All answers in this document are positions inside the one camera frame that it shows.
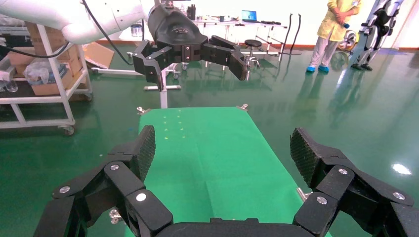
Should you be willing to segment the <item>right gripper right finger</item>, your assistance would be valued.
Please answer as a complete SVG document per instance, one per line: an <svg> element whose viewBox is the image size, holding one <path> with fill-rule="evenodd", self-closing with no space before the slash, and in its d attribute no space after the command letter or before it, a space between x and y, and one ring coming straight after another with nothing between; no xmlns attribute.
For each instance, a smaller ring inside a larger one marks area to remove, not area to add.
<svg viewBox="0 0 419 237"><path fill-rule="evenodd" d="M344 212L374 237L416 237L419 211L404 191L359 170L339 149L314 141L301 127L290 137L291 158L311 194L293 224L326 235Z"/></svg>

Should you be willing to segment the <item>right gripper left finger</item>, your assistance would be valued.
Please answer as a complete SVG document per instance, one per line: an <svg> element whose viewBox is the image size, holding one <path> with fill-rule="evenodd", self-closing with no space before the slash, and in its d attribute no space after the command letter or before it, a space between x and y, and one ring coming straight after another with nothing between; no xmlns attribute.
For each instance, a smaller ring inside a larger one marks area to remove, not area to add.
<svg viewBox="0 0 419 237"><path fill-rule="evenodd" d="M156 151L155 129L115 146L97 167L53 190L35 229L36 237L84 237L115 208L137 237L155 237L173 223L172 213L144 183Z"/></svg>

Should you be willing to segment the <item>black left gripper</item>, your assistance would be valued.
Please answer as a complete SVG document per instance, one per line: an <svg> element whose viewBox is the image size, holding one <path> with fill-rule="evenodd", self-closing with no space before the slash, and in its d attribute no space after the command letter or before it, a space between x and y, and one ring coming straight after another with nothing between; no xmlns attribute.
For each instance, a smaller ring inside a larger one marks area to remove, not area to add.
<svg viewBox="0 0 419 237"><path fill-rule="evenodd" d="M159 91L165 88L162 70L171 62L204 60L228 67L240 81L246 79L247 65L240 46L219 36L208 39L178 8L155 5L147 24L156 45L142 41L132 53L133 65Z"/></svg>

